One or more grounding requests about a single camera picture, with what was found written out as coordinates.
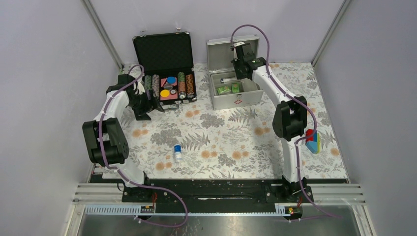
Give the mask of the green small box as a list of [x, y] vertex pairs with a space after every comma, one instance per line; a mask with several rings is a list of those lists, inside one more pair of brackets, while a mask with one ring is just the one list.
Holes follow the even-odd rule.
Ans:
[[232, 92], [229, 86], [222, 86], [216, 89], [218, 95], [226, 95]]
[[232, 93], [240, 93], [239, 83], [231, 84], [231, 92]]

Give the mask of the grey plastic divider tray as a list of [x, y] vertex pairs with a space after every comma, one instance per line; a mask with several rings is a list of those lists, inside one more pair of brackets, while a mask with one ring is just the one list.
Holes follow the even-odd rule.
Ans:
[[211, 82], [212, 82], [212, 85], [213, 85], [213, 88], [214, 88], [214, 95], [215, 96], [219, 96], [217, 94], [217, 91], [216, 91], [216, 89], [218, 87], [229, 86], [231, 88], [231, 84], [233, 84], [233, 83], [239, 83], [240, 93], [262, 91], [259, 88], [259, 86], [257, 84], [255, 84], [250, 79], [242, 79], [242, 80], [237, 79], [237, 81], [233, 81], [233, 82], [229, 82], [229, 83], [221, 83], [220, 82], [221, 78], [227, 78], [227, 77], [236, 77], [236, 75], [235, 75], [234, 72], [211, 74], [210, 78], [211, 78]]

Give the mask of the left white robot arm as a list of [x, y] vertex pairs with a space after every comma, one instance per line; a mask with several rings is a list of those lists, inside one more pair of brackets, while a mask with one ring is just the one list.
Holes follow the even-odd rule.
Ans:
[[135, 187], [133, 194], [140, 202], [147, 202], [153, 190], [144, 184], [146, 174], [128, 160], [129, 145], [120, 124], [126, 108], [131, 108], [138, 121], [150, 120], [148, 113], [153, 110], [164, 111], [152, 88], [140, 79], [121, 74], [117, 84], [107, 88], [100, 113], [84, 122], [82, 131], [90, 161], [118, 174], [126, 187]]

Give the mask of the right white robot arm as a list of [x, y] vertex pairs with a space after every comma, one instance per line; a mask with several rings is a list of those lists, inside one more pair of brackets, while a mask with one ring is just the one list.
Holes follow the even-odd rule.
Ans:
[[283, 148], [283, 177], [289, 182], [302, 179], [296, 141], [304, 135], [307, 126], [306, 100], [296, 97], [271, 72], [264, 58], [256, 57], [250, 43], [237, 42], [231, 46], [232, 64], [238, 79], [250, 79], [258, 85], [275, 106], [272, 126]]

